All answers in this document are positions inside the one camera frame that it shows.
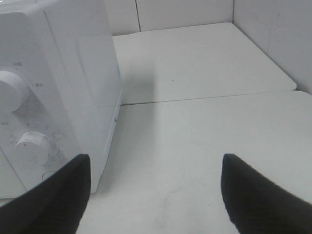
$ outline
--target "white table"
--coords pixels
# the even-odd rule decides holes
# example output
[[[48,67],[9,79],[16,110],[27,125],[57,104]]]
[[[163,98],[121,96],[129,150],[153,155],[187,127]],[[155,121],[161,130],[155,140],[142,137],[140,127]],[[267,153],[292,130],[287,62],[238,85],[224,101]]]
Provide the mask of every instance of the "white table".
[[[236,234],[221,167],[237,154],[312,203],[312,97],[298,91],[123,106],[78,234]]]
[[[231,23],[114,37],[123,104],[296,89]]]

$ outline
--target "white wall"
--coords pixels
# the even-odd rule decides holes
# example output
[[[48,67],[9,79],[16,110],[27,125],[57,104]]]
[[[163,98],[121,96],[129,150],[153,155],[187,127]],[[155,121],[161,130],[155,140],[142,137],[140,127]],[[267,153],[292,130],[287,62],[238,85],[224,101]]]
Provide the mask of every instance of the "white wall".
[[[235,0],[234,23],[312,93],[312,0]]]
[[[232,22],[233,0],[104,0],[113,35]]]
[[[139,32],[135,0],[105,0],[113,35]]]
[[[233,0],[137,0],[142,31],[232,22]]]

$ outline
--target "white knob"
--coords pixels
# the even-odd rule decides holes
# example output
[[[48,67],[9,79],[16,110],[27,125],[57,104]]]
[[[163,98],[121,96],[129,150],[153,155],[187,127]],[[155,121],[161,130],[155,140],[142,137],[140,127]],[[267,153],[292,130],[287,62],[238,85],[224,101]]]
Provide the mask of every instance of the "white knob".
[[[0,71],[0,111],[17,110],[28,98],[29,88],[16,74]]]
[[[56,146],[45,134],[25,133],[13,150],[13,159],[20,167],[34,167],[45,164],[55,156]]]

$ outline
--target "table surface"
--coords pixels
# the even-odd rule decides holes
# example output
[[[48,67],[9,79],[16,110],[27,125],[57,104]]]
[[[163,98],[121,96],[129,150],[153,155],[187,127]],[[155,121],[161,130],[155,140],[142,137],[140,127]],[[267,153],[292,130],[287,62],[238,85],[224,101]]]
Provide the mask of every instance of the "table surface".
[[[223,155],[312,203],[311,142],[312,97],[299,91],[122,106],[77,233],[236,234]]]
[[[296,89],[296,84],[231,23],[114,37],[123,104]]]

